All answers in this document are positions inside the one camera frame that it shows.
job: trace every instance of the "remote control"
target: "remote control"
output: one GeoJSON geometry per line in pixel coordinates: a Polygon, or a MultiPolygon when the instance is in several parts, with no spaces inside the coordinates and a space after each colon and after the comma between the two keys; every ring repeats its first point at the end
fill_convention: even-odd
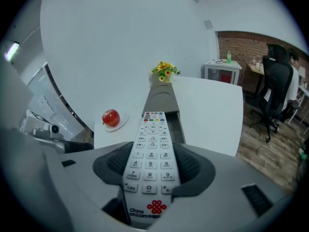
{"type": "Polygon", "coordinates": [[[173,144],[164,112],[146,112],[123,175],[126,209],[134,227],[147,227],[171,205],[180,185],[173,144]]]}

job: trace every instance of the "red brick wall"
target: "red brick wall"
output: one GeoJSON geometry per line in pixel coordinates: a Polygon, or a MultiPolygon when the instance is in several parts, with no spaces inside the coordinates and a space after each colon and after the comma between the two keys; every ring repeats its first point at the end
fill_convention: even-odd
{"type": "MultiPolygon", "coordinates": [[[[266,43],[280,44],[286,49],[293,48],[299,55],[299,66],[306,70],[306,82],[309,84],[309,56],[287,42],[261,34],[237,31],[218,32],[218,42],[220,58],[226,58],[227,51],[231,51],[232,60],[236,60],[241,65],[242,71],[239,73],[238,85],[246,91],[255,91],[259,77],[259,74],[252,72],[247,64],[252,62],[253,56],[259,61],[262,60],[263,55],[267,55],[268,47],[266,43]]],[[[308,109],[309,99],[305,98],[297,115],[303,118],[308,109]]],[[[309,115],[305,118],[305,121],[309,122],[309,115]]]]}

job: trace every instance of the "black office chair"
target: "black office chair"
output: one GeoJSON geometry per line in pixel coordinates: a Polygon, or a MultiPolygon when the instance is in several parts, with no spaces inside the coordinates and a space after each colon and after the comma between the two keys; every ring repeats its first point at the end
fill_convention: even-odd
{"type": "Polygon", "coordinates": [[[255,110],[250,112],[251,114],[258,114],[261,120],[251,124],[250,128],[257,124],[265,125],[268,132],[266,139],[268,143],[270,141],[270,125],[275,128],[275,133],[278,132],[278,124],[273,119],[280,119],[281,117],[285,97],[293,77],[293,68],[288,63],[289,54],[283,46],[278,44],[267,45],[268,55],[263,56],[265,84],[257,97],[257,105],[261,113],[255,110]],[[271,90],[271,94],[269,100],[266,101],[264,96],[268,89],[271,90]]]}

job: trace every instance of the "red apple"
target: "red apple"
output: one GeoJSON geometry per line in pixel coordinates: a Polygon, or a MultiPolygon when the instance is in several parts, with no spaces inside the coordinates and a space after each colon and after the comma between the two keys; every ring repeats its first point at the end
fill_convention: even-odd
{"type": "Polygon", "coordinates": [[[107,110],[103,114],[102,119],[103,119],[104,124],[107,124],[108,126],[111,126],[111,127],[115,127],[120,122],[119,113],[114,109],[107,110]]]}

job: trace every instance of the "desk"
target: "desk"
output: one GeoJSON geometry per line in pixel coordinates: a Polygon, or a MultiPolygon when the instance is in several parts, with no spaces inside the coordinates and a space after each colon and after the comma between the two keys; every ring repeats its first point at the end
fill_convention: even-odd
{"type": "MultiPolygon", "coordinates": [[[[186,144],[235,156],[242,129],[242,88],[213,80],[175,76],[173,89],[186,144]]],[[[127,123],[114,132],[106,132],[98,117],[95,148],[135,140],[148,93],[149,89],[114,108],[130,116],[127,123]]]]}
{"type": "MultiPolygon", "coordinates": [[[[300,96],[299,99],[296,98],[296,101],[297,101],[297,103],[298,103],[298,106],[301,106],[301,103],[303,103],[303,100],[304,100],[305,96],[307,96],[307,98],[309,98],[309,91],[306,90],[306,89],[305,89],[304,87],[302,87],[302,86],[298,86],[298,88],[300,89],[300,91],[299,91],[299,93],[297,94],[296,97],[300,96],[300,94],[303,93],[303,95],[300,96]]],[[[297,111],[298,111],[298,109],[294,112],[293,116],[290,118],[289,124],[291,123],[292,119],[293,119],[294,116],[296,115],[297,111]]]]}
{"type": "Polygon", "coordinates": [[[261,83],[262,83],[262,80],[263,80],[264,68],[259,69],[255,65],[253,65],[253,64],[248,64],[248,67],[250,68],[250,70],[252,72],[255,72],[255,73],[259,74],[259,81],[257,83],[256,89],[255,89],[255,92],[254,92],[254,97],[256,97],[258,92],[259,92],[259,90],[260,90],[260,86],[261,86],[261,83]]]}
{"type": "Polygon", "coordinates": [[[231,84],[234,84],[234,85],[237,85],[239,71],[242,69],[241,66],[234,60],[232,60],[230,64],[217,63],[214,60],[208,60],[204,63],[204,67],[205,67],[205,79],[208,79],[209,69],[231,71],[232,72],[231,84]]]}

